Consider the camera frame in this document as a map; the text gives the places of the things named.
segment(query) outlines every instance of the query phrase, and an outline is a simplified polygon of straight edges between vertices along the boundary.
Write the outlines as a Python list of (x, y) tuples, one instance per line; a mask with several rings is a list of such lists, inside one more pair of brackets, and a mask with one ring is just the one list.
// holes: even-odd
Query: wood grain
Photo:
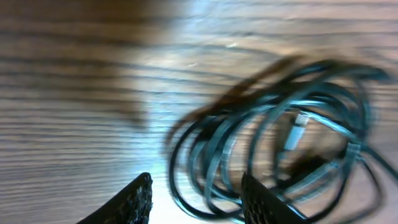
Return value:
[[(398, 71), (397, 10), (394, 0), (0, 0), (0, 223), (76, 223), (141, 172), (154, 180), (151, 223), (204, 223), (169, 195), (171, 127), (286, 55)], [(370, 89), (380, 114), (373, 142), (394, 162), (398, 85)], [(317, 143), (317, 133), (314, 126), (305, 142)], [(237, 177), (248, 135), (241, 138)], [(258, 164), (268, 154), (260, 151)], [(395, 223), (397, 189), (379, 174), (389, 198), (364, 223)], [(186, 198), (202, 206), (179, 177)], [(331, 218), (369, 194), (358, 171)]]

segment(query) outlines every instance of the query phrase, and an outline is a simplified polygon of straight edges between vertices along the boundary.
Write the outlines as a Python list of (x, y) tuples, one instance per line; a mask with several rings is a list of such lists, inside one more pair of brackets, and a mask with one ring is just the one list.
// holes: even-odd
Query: wire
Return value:
[[(315, 75), (312, 80), (297, 81), (298, 78), (311, 74)], [(355, 88), (344, 88), (330, 82), (333, 78), (345, 78), (351, 81)], [(280, 163), (288, 152), (286, 150), (275, 150), (275, 159), (272, 166), (273, 175), (270, 177), (275, 182), (275, 186), (270, 190), (303, 217), (303, 214), (292, 204), (317, 197), (329, 189), (334, 180), (338, 179), (340, 184), (334, 199), (322, 211), (311, 217), (305, 217), (309, 222), (315, 223), (325, 218), (337, 207), (347, 189), (353, 166), (358, 162), (369, 174), (376, 190), (376, 201), (372, 207), (351, 218), (342, 220), (340, 223), (352, 223), (368, 216), (382, 204), (382, 191), (368, 160), (364, 156), (368, 155), (378, 161), (395, 178), (397, 183), (398, 173), (368, 145), (368, 136), (374, 122), (374, 116), (368, 94), (362, 82), (388, 79), (388, 74), (380, 68), (337, 60), (321, 60), (301, 67), (268, 88), (241, 96), (237, 102), (228, 103), (222, 108), (212, 108), (205, 116), (201, 116), (192, 122), (174, 145), (170, 158), (169, 184), (175, 202), (184, 212), (198, 219), (228, 219), (235, 223), (244, 223), (242, 201), (239, 198), (239, 192), (233, 188), (228, 170), (229, 156), (234, 140), (239, 132), (254, 118), (264, 117), (259, 122), (248, 149), (246, 172), (252, 175), (253, 160), (261, 136), (285, 112), (299, 111), (300, 116), (307, 116), (309, 119), (315, 120), (345, 137), (345, 146), (334, 159), (325, 160), (320, 166), (314, 165), (314, 169), (307, 169), (300, 173), (304, 177), (299, 179), (291, 177), (288, 180), (280, 178), (282, 172)], [(204, 197), (206, 206), (212, 213), (200, 211), (189, 205), (176, 186), (175, 166), (177, 157), (183, 143), (190, 136), (195, 137), (190, 146), (188, 158), (190, 181), (193, 188)], [(200, 167), (199, 173), (196, 172), (197, 167)], [(214, 184), (218, 169), (221, 170), (223, 189)], [(198, 175), (205, 179), (204, 185), (199, 183)], [(307, 189), (311, 185), (319, 183), (319, 181), (323, 181), (323, 183), (305, 193), (288, 198), (287, 194), (302, 192), (303, 189)], [(226, 212), (213, 203), (214, 199), (233, 202), (239, 208)]]

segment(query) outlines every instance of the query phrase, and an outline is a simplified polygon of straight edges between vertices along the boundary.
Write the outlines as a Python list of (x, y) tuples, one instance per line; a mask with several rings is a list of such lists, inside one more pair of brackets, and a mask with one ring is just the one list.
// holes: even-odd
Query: black cable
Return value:
[[(314, 74), (310, 81), (298, 82), (298, 78)], [(345, 78), (351, 81), (356, 88), (344, 88), (329, 82), (332, 78)], [(255, 117), (264, 116), (255, 130), (248, 150), (246, 172), (252, 175), (253, 160), (260, 137), (287, 111), (298, 111), (301, 116), (329, 127), (340, 133), (346, 139), (343, 149), (330, 161), (324, 161), (314, 169), (306, 170), (300, 175), (302, 178), (280, 178), (280, 162), (288, 153), (286, 150), (276, 150), (273, 175), (270, 177), (275, 182), (271, 190), (289, 207), (303, 216), (292, 204), (304, 202), (320, 195), (330, 188), (333, 180), (339, 179), (339, 189), (334, 199), (322, 211), (307, 221), (315, 223), (330, 214), (342, 199), (352, 167), (359, 161), (364, 170), (369, 174), (375, 186), (377, 197), (372, 207), (341, 221), (352, 223), (374, 212), (382, 203), (382, 191), (377, 178), (363, 157), (369, 155), (395, 178), (398, 183), (398, 173), (374, 149), (368, 146), (369, 131), (374, 122), (372, 108), (369, 104), (368, 94), (362, 86), (365, 80), (388, 80), (389, 76), (380, 68), (357, 63), (340, 62), (337, 60), (322, 60), (303, 66), (292, 72), (281, 81), (268, 88), (261, 89), (250, 95), (241, 96), (237, 102), (228, 103), (224, 107), (212, 108), (204, 116), (194, 121), (180, 136), (175, 144), (169, 167), (169, 181), (172, 195), (177, 205), (187, 214), (203, 220), (228, 219), (236, 223), (244, 223), (242, 216), (242, 202), (239, 192), (233, 189), (228, 171), (229, 155), (239, 131), (249, 124)], [(188, 159), (188, 173), (194, 189), (205, 198), (207, 207), (212, 213), (206, 213), (190, 206), (182, 198), (175, 183), (175, 165), (179, 150), (188, 137), (194, 136)], [(221, 180), (224, 188), (216, 186), (213, 182), (217, 170), (221, 170)], [(198, 182), (198, 175), (205, 179), (205, 184)], [(288, 198), (287, 194), (302, 192), (323, 181), (322, 184)], [(235, 203), (240, 208), (226, 212), (218, 208), (212, 201), (223, 199)]]

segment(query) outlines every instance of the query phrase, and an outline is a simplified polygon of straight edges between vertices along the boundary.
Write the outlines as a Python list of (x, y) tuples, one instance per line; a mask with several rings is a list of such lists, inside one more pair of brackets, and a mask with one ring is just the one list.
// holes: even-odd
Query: tabletop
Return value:
[[(394, 76), (397, 11), (394, 0), (0, 0), (0, 223), (76, 223), (141, 172), (154, 180), (150, 223), (206, 223), (167, 187), (175, 123), (293, 54), (364, 60)], [(398, 85), (369, 89), (379, 111), (372, 142), (394, 162)], [(395, 223), (397, 187), (377, 173), (389, 197), (363, 223)], [(358, 171), (331, 217), (370, 194)]]

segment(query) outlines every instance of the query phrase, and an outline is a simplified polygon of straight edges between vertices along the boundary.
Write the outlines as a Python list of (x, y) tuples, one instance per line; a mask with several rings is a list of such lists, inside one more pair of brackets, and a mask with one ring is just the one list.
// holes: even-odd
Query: coiled cable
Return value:
[[(297, 81), (308, 75), (315, 75), (315, 78), (305, 82)], [(330, 82), (333, 78), (345, 78), (351, 81), (355, 88), (345, 88)], [(198, 219), (228, 219), (235, 223), (244, 223), (242, 201), (239, 198), (239, 192), (233, 188), (228, 170), (229, 155), (234, 140), (243, 127), (252, 122), (255, 117), (259, 115), (264, 117), (259, 122), (248, 149), (246, 172), (252, 175), (254, 155), (261, 136), (282, 114), (298, 111), (299, 116), (315, 120), (340, 133), (345, 138), (345, 146), (333, 159), (325, 160), (320, 164), (318, 162), (313, 169), (291, 176), (287, 180), (280, 178), (282, 172), (280, 163), (287, 150), (276, 150), (270, 177), (275, 183), (275, 186), (271, 188), (272, 192), (301, 217), (310, 223), (315, 223), (329, 215), (339, 204), (348, 185), (353, 166), (358, 163), (369, 174), (376, 191), (375, 201), (371, 207), (339, 223), (352, 223), (370, 215), (382, 204), (383, 195), (377, 177), (369, 165), (368, 157), (378, 161), (397, 183), (398, 173), (368, 143), (374, 115), (363, 81), (388, 79), (390, 79), (389, 75), (380, 68), (338, 60), (321, 60), (302, 66), (270, 87), (242, 96), (237, 102), (228, 103), (222, 108), (212, 108), (204, 116), (192, 122), (174, 145), (170, 158), (169, 184), (175, 202), (184, 212)], [(182, 198), (176, 186), (175, 166), (178, 153), (182, 144), (190, 136), (195, 137), (188, 157), (190, 181), (193, 188), (204, 197), (206, 206), (212, 213), (192, 207)], [(199, 175), (205, 179), (204, 185), (199, 183), (199, 177), (195, 171), (199, 164), (201, 167)], [(218, 169), (221, 171), (224, 189), (214, 184)], [(339, 181), (337, 193), (322, 211), (306, 217), (292, 205), (317, 197), (329, 189), (335, 180)], [(319, 181), (322, 181), (320, 185), (311, 188)], [(301, 194), (291, 198), (287, 196), (300, 192)], [(213, 203), (216, 198), (233, 202), (240, 208), (226, 212)]]

